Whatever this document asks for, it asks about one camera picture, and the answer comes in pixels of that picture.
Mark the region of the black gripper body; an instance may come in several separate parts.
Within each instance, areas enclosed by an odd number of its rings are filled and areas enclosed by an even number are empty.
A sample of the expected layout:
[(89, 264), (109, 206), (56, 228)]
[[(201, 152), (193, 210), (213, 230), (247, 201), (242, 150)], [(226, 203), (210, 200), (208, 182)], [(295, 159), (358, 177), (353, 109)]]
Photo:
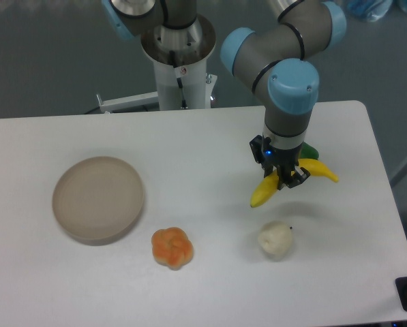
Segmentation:
[(257, 135), (250, 141), (250, 148), (256, 163), (261, 165), (264, 177), (270, 175), (278, 168), (282, 173), (292, 172), (298, 165), (302, 144), (292, 149), (275, 148), (270, 143), (270, 137)]

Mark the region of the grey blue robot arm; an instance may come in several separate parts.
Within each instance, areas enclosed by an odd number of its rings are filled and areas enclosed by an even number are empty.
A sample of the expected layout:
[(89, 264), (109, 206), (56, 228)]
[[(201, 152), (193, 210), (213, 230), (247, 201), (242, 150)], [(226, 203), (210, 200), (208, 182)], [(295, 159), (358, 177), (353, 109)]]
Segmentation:
[[(195, 1), (104, 1), (110, 23), (123, 39), (141, 38), (152, 61), (162, 110), (209, 105), (207, 59), (216, 43), (213, 25)], [(308, 57), (338, 43), (346, 17), (331, 1), (277, 1), (277, 25), (259, 35), (238, 28), (223, 41), (220, 59), (265, 107), (263, 132), (250, 143), (265, 176), (277, 188), (302, 184), (311, 170), (299, 162), (319, 75)]]

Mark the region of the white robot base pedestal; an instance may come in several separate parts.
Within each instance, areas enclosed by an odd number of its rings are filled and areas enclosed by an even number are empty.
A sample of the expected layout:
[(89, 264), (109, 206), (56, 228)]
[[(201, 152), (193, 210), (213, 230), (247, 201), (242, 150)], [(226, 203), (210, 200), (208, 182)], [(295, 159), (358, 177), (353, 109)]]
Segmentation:
[(153, 63), (160, 110), (211, 107), (216, 76), (207, 72), (207, 59), (215, 43), (213, 25), (200, 14), (184, 29), (160, 25), (142, 34), (142, 49)]

